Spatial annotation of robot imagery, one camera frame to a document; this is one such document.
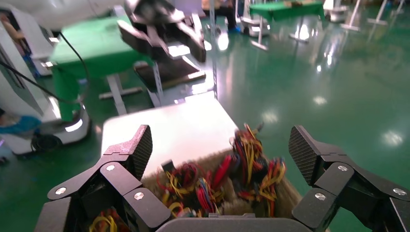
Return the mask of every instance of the black wire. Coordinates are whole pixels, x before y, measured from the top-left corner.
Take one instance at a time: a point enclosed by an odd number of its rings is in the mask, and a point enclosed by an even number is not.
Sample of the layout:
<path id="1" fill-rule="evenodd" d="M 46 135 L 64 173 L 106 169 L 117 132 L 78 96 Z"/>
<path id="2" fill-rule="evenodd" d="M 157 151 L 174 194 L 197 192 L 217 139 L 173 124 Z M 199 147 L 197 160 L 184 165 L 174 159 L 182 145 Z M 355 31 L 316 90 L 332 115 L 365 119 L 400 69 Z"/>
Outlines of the black wire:
<path id="1" fill-rule="evenodd" d="M 26 77 L 25 75 L 23 75 L 22 73 L 20 73 L 19 71 L 17 71 L 15 68 L 11 67 L 10 65 L 4 63 L 3 61 L 0 60 L 0 65 L 4 66 L 5 68 L 9 69 L 10 71 L 12 71 L 14 74 L 22 77 L 23 79 L 25 79 L 26 81 L 28 81 L 30 84 L 36 86 L 37 88 L 41 89 L 44 93 L 50 95 L 51 97 L 57 99 L 59 102 L 63 102 L 66 104 L 82 104 L 82 101 L 84 100 L 86 93 L 88 91 L 89 88 L 89 72 L 88 72 L 88 68 L 84 62 L 84 60 L 81 58 L 80 54 L 78 54 L 78 52 L 73 48 L 73 46 L 70 44 L 70 42 L 68 42 L 68 40 L 65 38 L 65 36 L 61 33 L 60 34 L 61 37 L 63 38 L 63 40 L 67 43 L 67 45 L 74 51 L 74 53 L 77 55 L 77 57 L 80 59 L 81 63 L 84 66 L 84 71 L 86 72 L 86 80 L 87 80 L 87 86 L 86 86 L 86 90 L 84 90 L 83 94 L 81 94 L 78 99 L 74 100 L 74 101 L 68 101 L 66 99 L 62 99 L 57 97 L 54 93 L 50 92 L 48 89 L 44 88 L 43 86 L 37 84 L 36 82 L 32 81 L 30 78 Z"/>
<path id="2" fill-rule="evenodd" d="M 73 48 L 73 46 L 71 45 L 70 42 L 68 42 L 68 40 L 65 38 L 65 36 L 63 35 L 63 33 L 60 33 L 60 36 L 63 38 L 63 40 L 67 43 L 67 45 L 72 49 L 72 51 L 77 55 L 77 57 L 80 59 L 81 64 L 83 64 L 84 67 L 84 71 L 86 72 L 86 80 L 87 80 L 87 85 L 86 85 L 86 89 L 83 91 L 83 93 L 78 97 L 79 102 L 82 102 L 84 100 L 84 98 L 86 98 L 86 95 L 88 93 L 88 89 L 89 89 L 89 84 L 90 84 L 90 74 L 87 68 L 86 63 L 84 62 L 83 58 L 81 58 L 80 54 L 78 54 L 77 50 Z"/>

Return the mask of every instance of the green tablecloth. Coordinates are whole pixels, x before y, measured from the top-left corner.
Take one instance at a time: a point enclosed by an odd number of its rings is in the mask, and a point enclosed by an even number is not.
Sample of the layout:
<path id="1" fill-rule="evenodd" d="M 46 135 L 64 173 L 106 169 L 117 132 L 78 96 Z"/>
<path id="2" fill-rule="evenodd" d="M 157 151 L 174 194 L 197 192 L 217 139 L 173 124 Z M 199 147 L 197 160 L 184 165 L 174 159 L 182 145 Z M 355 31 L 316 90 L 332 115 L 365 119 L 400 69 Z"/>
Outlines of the green tablecloth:
<path id="1" fill-rule="evenodd" d="M 321 1 L 314 1 L 304 3 L 303 6 L 290 7 L 285 6 L 284 2 L 270 2 L 253 4 L 249 8 L 251 15 L 260 15 L 269 23 L 272 20 L 280 21 L 286 18 L 299 17 L 304 15 L 319 15 L 324 20 L 323 3 Z"/>
<path id="2" fill-rule="evenodd" d="M 110 17 L 82 22 L 64 28 L 62 33 L 84 60 L 90 78 L 104 78 L 131 68 L 136 61 L 151 60 L 124 43 L 117 26 L 117 20 L 129 22 L 125 17 Z M 80 59 L 61 38 L 49 61 L 53 66 L 53 80 L 58 97 L 74 101 L 79 94 L 79 79 L 85 71 Z M 72 120 L 73 110 L 79 105 L 59 103 L 61 118 Z"/>

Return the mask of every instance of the blue wire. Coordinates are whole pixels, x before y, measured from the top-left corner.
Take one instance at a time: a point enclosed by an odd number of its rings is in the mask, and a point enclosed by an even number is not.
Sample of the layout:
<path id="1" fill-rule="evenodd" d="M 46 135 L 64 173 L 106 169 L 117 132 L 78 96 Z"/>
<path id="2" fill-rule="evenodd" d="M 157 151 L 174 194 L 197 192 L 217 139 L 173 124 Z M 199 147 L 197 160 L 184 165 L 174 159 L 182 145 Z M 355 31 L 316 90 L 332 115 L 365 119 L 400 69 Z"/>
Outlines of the blue wire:
<path id="1" fill-rule="evenodd" d="M 209 199 L 208 191 L 207 191 L 206 185 L 205 185 L 205 183 L 204 183 L 204 180 L 203 180 L 203 179 L 199 179 L 199 183 L 201 184 L 202 188 L 204 188 L 204 190 L 205 190 L 206 201 L 208 201 L 208 204 L 209 204 L 211 207 L 213 207 L 213 205 L 211 204 L 211 200 Z"/>

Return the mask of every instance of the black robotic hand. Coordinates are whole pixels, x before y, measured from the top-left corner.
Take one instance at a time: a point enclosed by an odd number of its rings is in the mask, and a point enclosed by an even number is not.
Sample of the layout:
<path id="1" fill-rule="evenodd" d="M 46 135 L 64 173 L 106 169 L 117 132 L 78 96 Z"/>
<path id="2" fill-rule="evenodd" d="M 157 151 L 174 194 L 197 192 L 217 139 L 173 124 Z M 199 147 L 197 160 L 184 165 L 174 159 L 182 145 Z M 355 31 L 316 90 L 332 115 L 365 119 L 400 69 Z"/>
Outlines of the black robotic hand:
<path id="1" fill-rule="evenodd" d="M 120 20 L 124 42 L 155 61 L 169 59 L 167 43 L 186 45 L 200 63 L 206 60 L 203 35 L 185 24 L 185 15 L 166 0 L 126 0 L 124 9 L 131 25 Z"/>

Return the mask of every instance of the glossy floor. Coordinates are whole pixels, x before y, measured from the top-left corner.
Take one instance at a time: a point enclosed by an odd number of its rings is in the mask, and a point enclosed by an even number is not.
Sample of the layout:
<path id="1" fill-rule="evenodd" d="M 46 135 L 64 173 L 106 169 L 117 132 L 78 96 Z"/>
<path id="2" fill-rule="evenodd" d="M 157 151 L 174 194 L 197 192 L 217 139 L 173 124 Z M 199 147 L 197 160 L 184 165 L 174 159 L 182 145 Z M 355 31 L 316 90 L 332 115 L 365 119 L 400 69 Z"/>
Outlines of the glossy floor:
<path id="1" fill-rule="evenodd" d="M 297 19 L 275 23 L 264 39 L 268 52 L 240 34 L 220 40 L 225 49 L 218 57 L 221 105 L 240 127 L 265 122 L 260 134 L 265 153 L 286 159 L 286 175 L 301 193 L 309 187 L 288 153 L 295 124 L 319 141 L 342 147 L 363 168 L 410 188 L 410 16 L 390 17 L 387 10 L 383 18 L 389 25 L 373 28 L 366 18 L 376 14 L 375 8 L 360 12 L 355 21 L 360 32 L 322 25 L 315 17 L 307 17 L 301 27 Z M 289 39 L 297 27 L 309 37 L 308 44 Z M 142 86 L 134 76 L 122 82 Z M 50 80 L 44 84 L 52 88 Z M 98 160 L 102 124 L 116 110 L 112 100 L 91 104 L 108 90 L 100 80 L 92 86 L 85 104 L 93 126 L 85 140 L 22 160 L 0 147 L 0 154 L 11 160 L 0 167 L 2 231 L 32 231 L 47 192 Z M 146 92 L 124 101 L 129 112 L 152 107 Z M 331 230 L 368 231 L 346 210 L 340 210 Z"/>

